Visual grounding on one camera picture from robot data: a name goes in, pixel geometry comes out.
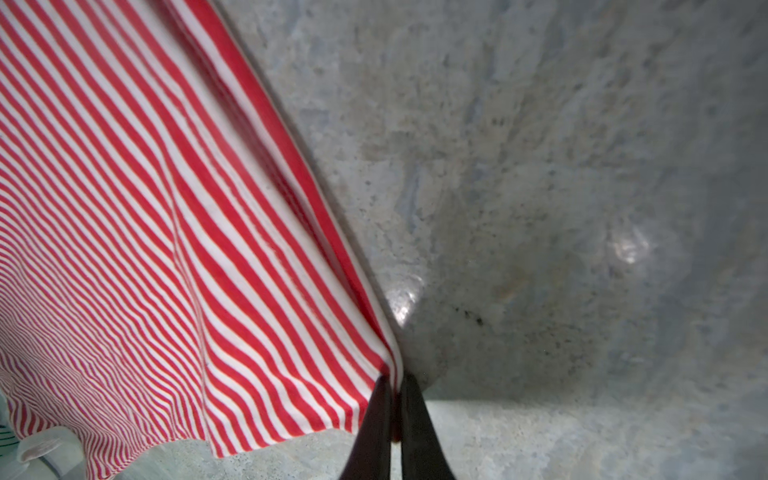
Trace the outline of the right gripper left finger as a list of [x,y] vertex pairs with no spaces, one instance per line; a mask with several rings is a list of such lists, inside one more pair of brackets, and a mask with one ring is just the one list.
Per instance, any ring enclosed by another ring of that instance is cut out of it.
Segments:
[[393,393],[387,377],[380,377],[340,480],[389,480]]

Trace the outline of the red white striped tank top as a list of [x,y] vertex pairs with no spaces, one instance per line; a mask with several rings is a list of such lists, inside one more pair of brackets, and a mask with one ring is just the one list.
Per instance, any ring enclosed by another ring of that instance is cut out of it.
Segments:
[[90,479],[356,432],[393,332],[210,1],[1,5],[1,390]]

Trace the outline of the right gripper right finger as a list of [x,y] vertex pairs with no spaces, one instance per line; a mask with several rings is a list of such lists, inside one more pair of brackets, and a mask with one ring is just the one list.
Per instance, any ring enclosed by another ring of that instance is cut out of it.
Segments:
[[404,375],[399,399],[402,479],[455,480],[413,374]]

